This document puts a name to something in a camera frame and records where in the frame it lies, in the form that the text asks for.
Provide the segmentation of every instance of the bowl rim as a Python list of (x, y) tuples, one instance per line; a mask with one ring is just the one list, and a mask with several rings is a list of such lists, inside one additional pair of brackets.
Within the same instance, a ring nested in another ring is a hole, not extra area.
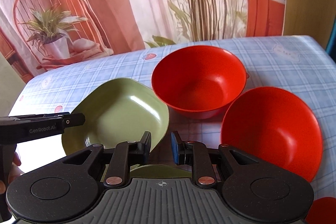
[[(129, 77), (118, 77), (118, 78), (113, 78), (113, 79), (110, 79), (110, 80), (104, 82), (103, 84), (97, 86), (97, 88), (95, 88), (92, 92), (89, 93), (89, 95), (87, 95), (82, 101), (79, 102), (79, 104), (78, 104), (78, 105), (71, 111), (71, 114), (72, 114), (72, 113), (77, 109), (77, 107), (78, 107), (78, 106), (79, 106), (79, 105), (80, 105), (86, 98), (88, 98), (88, 97), (89, 97), (89, 96), (90, 96), (96, 89), (98, 89), (99, 87), (101, 87), (102, 85), (104, 85), (104, 84), (106, 84), (106, 83), (108, 83), (108, 82), (115, 81), (115, 80), (120, 80), (120, 81), (124, 80), (124, 81), (130, 81), (130, 82), (131, 82), (131, 81), (133, 81), (133, 82), (137, 82), (138, 84), (140, 84), (140, 85), (146, 87), (147, 89), (153, 91), (151, 88), (149, 88), (148, 86), (144, 85), (143, 83), (140, 83), (139, 81), (134, 80), (134, 79), (129, 78)], [(168, 128), (169, 128), (169, 123), (170, 123), (170, 113), (169, 113), (169, 108), (168, 108), (168, 106), (167, 106), (167, 104), (166, 104), (165, 102), (163, 102), (163, 104), (165, 105), (165, 112), (166, 112), (166, 115), (167, 115), (167, 125), (165, 126), (165, 130), (166, 130), (166, 132), (162, 135), (162, 137), (161, 137), (161, 139), (158, 141), (157, 145), (158, 145), (160, 142), (162, 142), (163, 138), (164, 138), (165, 135), (167, 134), (167, 131), (168, 131)], [(65, 138), (65, 134), (62, 134), (62, 135), (61, 135), (62, 148), (63, 148), (63, 151), (64, 151), (65, 155), (66, 155), (66, 156), (69, 156), (69, 155), (71, 155), (71, 154), (67, 154), (67, 152), (66, 152), (66, 150), (65, 150), (65, 148), (64, 148), (64, 142), (65, 142), (64, 138)]]
[(314, 170), (314, 175), (313, 176), (309, 176), (308, 178), (305, 178), (308, 182), (312, 182), (312, 180), (314, 179), (314, 177), (316, 176), (316, 174), (318, 173), (319, 169), (320, 169), (320, 166), (321, 166), (321, 162), (322, 162), (322, 156), (323, 156), (323, 139), (322, 139), (322, 130), (321, 130), (321, 126), (320, 126), (320, 123), (318, 121), (318, 119), (316, 118), (313, 110), (307, 105), (307, 103), (302, 100), (300, 97), (298, 97), (296, 94), (294, 94), (293, 92), (290, 92), (288, 90), (285, 90), (285, 89), (282, 89), (282, 88), (279, 88), (279, 87), (276, 87), (276, 86), (258, 86), (256, 88), (252, 88), (250, 90), (247, 90), (246, 92), (244, 92), (243, 94), (239, 95), (233, 102), (232, 104), (229, 106), (229, 108), (227, 109), (224, 117), (223, 117), (223, 120), (222, 120), (222, 124), (221, 124), (221, 128), (220, 128), (220, 142), (222, 142), (222, 135), (223, 135), (223, 124), (224, 124), (224, 120), (225, 120), (225, 117), (227, 115), (227, 113), (229, 112), (229, 110), (231, 109), (231, 107), (233, 106), (233, 104), (241, 98), (241, 96), (245, 95), (246, 93), (250, 93), (251, 91), (254, 91), (254, 90), (270, 90), (270, 89), (274, 89), (274, 90), (280, 90), (281, 92), (283, 93), (287, 93), (287, 94), (290, 94), (291, 96), (294, 96), (296, 97), (297, 99), (299, 99), (303, 105), (308, 109), (309, 113), (312, 114), (312, 117), (313, 117), (313, 120), (314, 122), (317, 124), (317, 128), (318, 128), (318, 145), (320, 146), (320, 149), (318, 151), (318, 155), (316, 155), (316, 157), (314, 157), (315, 159), (318, 160), (318, 165), (317, 165), (317, 168), (316, 170)]
[[(223, 52), (225, 52), (225, 53), (227, 53), (227, 54), (232, 55), (232, 56), (234, 57), (234, 59), (236, 59), (236, 60), (238, 61), (238, 64), (241, 65), (241, 66), (243, 67), (243, 69), (244, 69), (244, 71), (245, 71), (245, 74), (246, 74), (246, 77), (244, 78), (244, 85), (243, 85), (241, 91), (239, 92), (239, 94), (237, 95), (236, 98), (234, 98), (232, 101), (226, 103), (225, 105), (222, 105), (222, 106), (217, 107), (217, 108), (202, 109), (202, 110), (191, 110), (191, 109), (183, 109), (183, 108), (179, 108), (179, 107), (173, 106), (173, 105), (171, 105), (171, 104), (165, 102), (165, 101), (161, 98), (161, 96), (159, 96), (159, 95), (156, 93), (155, 89), (153, 88), (153, 74), (154, 74), (154, 72), (155, 72), (155, 70), (156, 70), (158, 64), (159, 64), (161, 61), (163, 61), (164, 59), (166, 59), (168, 56), (170, 56), (171, 54), (175, 53), (175, 52), (183, 51), (183, 50), (186, 50), (187, 48), (193, 48), (193, 47), (217, 48), (217, 49), (220, 49), (220, 50), (222, 50)], [(175, 50), (175, 51), (173, 51), (173, 52), (167, 54), (164, 58), (162, 58), (162, 59), (157, 63), (157, 65), (155, 66), (155, 68), (154, 68), (154, 70), (153, 70), (153, 72), (152, 72), (152, 76), (151, 76), (151, 86), (152, 86), (152, 90), (154, 91), (155, 95), (156, 95), (161, 101), (163, 101), (166, 105), (168, 105), (169, 107), (171, 107), (171, 108), (173, 108), (173, 109), (176, 109), (176, 110), (178, 110), (178, 111), (183, 111), (183, 112), (189, 112), (189, 113), (202, 113), (202, 112), (216, 111), (216, 110), (220, 110), (221, 108), (223, 108), (223, 107), (225, 107), (225, 106), (227, 106), (227, 105), (230, 105), (230, 104), (231, 104), (232, 102), (234, 102), (234, 101), (241, 95), (241, 93), (244, 91), (244, 88), (245, 88), (245, 86), (246, 86), (246, 82), (247, 82), (247, 71), (246, 71), (246, 68), (245, 68), (244, 64), (242, 63), (242, 61), (241, 61), (236, 55), (234, 55), (232, 52), (230, 52), (230, 51), (228, 51), (228, 50), (226, 50), (226, 49), (220, 48), (220, 47), (210, 46), (210, 45), (190, 45), (190, 46), (186, 45), (186, 46), (183, 47), (183, 48), (177, 49), (177, 50)]]

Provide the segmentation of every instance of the human hand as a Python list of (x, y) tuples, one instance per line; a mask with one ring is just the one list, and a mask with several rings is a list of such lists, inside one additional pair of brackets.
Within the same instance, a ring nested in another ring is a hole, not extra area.
[[(15, 178), (23, 174), (23, 172), (18, 167), (20, 165), (21, 165), (21, 160), (19, 158), (19, 155), (15, 152), (13, 163), (12, 163), (12, 169), (10, 170), (9, 176), (8, 176), (9, 183), (11, 183)], [(0, 194), (4, 194), (5, 192), (6, 192), (6, 185), (3, 181), (0, 180)]]

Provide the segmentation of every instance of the white flower pot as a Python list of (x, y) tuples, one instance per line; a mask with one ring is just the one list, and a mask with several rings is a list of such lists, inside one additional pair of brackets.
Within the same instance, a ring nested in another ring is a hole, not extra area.
[(69, 47), (65, 37), (61, 37), (52, 43), (44, 44), (44, 47), (48, 54), (52, 55), (55, 59), (67, 59), (70, 57)]

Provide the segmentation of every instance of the red bowl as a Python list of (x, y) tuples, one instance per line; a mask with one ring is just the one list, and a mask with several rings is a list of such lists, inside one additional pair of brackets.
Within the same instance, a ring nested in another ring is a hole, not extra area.
[(308, 224), (335, 224), (336, 198), (320, 198), (313, 202), (306, 217)]
[(221, 142), (309, 182), (322, 159), (321, 130), (312, 110), (293, 93), (275, 87), (251, 89), (230, 105)]
[(163, 58), (152, 74), (155, 94), (177, 112), (207, 119), (226, 110), (243, 91), (246, 70), (218, 47), (185, 47)]

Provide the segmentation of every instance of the tablecloth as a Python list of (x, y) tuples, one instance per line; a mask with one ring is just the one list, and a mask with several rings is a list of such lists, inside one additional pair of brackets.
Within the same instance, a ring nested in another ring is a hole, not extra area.
[[(182, 47), (212, 45), (229, 50), (249, 74), (245, 90), (277, 86), (304, 100), (314, 111), (323, 132), (323, 159), (311, 183), (315, 198), (336, 197), (336, 64), (307, 36), (239, 38), (150, 48), (48, 71), (32, 79), (18, 97), (10, 115), (71, 112), (104, 82), (129, 77), (151, 87), (151, 74), (167, 54)], [(184, 140), (220, 143), (221, 117), (197, 121), (170, 110), (169, 131)], [(172, 164), (169, 138), (159, 144), (152, 162)], [(22, 170), (27, 172), (65, 156), (60, 136), (18, 145)]]

